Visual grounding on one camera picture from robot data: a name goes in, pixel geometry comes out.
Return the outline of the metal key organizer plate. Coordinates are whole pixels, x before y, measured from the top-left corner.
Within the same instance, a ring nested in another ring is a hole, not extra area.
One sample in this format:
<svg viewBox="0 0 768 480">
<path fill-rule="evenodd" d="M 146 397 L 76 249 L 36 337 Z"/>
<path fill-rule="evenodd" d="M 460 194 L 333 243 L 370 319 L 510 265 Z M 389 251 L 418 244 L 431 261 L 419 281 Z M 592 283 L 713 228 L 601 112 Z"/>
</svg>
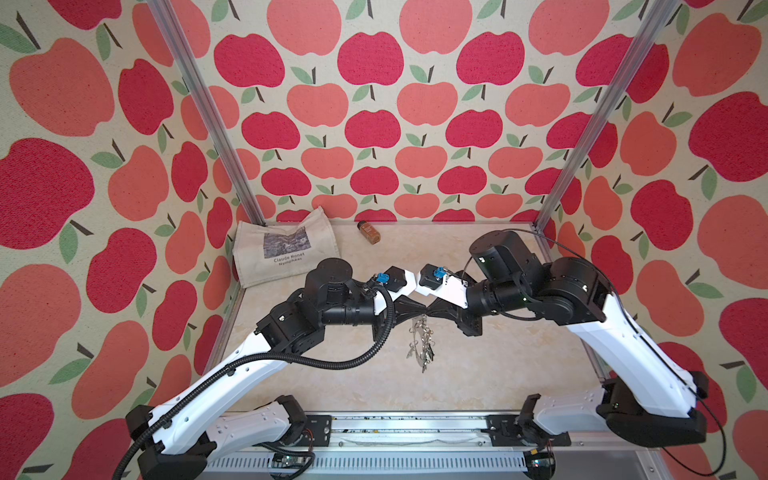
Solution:
<svg viewBox="0 0 768 480">
<path fill-rule="evenodd" d="M 428 325 L 428 317 L 420 315 L 412 319 L 409 332 L 412 340 L 409 343 L 406 358 L 415 360 L 421 372 L 425 373 L 434 361 L 433 330 Z"/>
</svg>

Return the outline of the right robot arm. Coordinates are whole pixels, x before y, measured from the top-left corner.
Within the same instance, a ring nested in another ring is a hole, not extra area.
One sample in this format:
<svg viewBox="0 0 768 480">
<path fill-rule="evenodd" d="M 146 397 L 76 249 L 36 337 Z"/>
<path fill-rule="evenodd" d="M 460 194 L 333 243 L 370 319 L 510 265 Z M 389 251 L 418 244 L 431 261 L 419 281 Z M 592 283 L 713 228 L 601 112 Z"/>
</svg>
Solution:
<svg viewBox="0 0 768 480">
<path fill-rule="evenodd" d="M 482 332 L 485 316 L 509 316 L 519 309 L 534 320 L 566 327 L 615 372 L 600 388 L 555 398 L 530 395 L 514 432 L 530 444 L 572 431 L 608 430 L 641 447 L 703 442 L 707 420 L 697 408 L 708 380 L 665 354 L 628 316 L 619 295 L 592 263 L 576 256 L 541 263 L 520 230 L 484 234 L 470 246 L 484 280 L 473 283 L 431 264 L 417 276 L 417 290 L 448 304 L 468 336 Z"/>
</svg>

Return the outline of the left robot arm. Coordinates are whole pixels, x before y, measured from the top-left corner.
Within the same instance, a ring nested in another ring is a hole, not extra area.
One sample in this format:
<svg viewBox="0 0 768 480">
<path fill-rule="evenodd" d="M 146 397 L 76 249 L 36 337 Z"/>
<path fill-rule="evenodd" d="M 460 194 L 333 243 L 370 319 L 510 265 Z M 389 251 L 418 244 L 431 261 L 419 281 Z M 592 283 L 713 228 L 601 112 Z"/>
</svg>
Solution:
<svg viewBox="0 0 768 480">
<path fill-rule="evenodd" d="M 326 371 L 358 368 L 383 348 L 392 330 L 413 314 L 425 313 L 412 293 L 436 295 L 449 284 L 441 267 L 428 264 L 414 273 L 391 267 L 370 280 L 353 277 L 352 266 L 327 258 L 305 277 L 302 288 L 273 307 L 255 331 L 215 369 L 182 393 L 156 406 L 140 405 L 126 417 L 132 444 L 115 467 L 120 479 L 136 460 L 145 479 L 195 479 L 215 456 L 244 446 L 294 441 L 306 428 L 306 415 L 290 395 L 249 414 L 226 411 L 263 380 L 289 364 Z M 373 344 L 349 360 L 310 358 L 332 325 L 368 325 Z"/>
</svg>

